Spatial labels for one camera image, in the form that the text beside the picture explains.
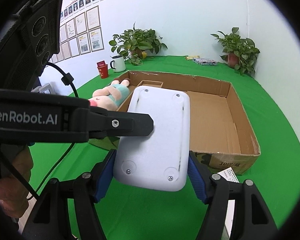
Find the person's left hand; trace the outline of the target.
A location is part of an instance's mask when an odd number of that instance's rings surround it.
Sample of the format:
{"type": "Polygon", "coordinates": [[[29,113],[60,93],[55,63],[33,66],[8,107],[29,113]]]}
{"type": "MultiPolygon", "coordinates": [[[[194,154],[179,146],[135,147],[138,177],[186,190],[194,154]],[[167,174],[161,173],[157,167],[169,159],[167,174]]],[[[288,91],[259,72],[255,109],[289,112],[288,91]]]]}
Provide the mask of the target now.
{"type": "MultiPolygon", "coordinates": [[[[17,154],[12,165],[27,182],[30,181],[33,159],[28,146],[17,154]]],[[[28,194],[26,187],[13,175],[0,179],[0,206],[6,215],[21,218],[29,207],[28,194]]]]}

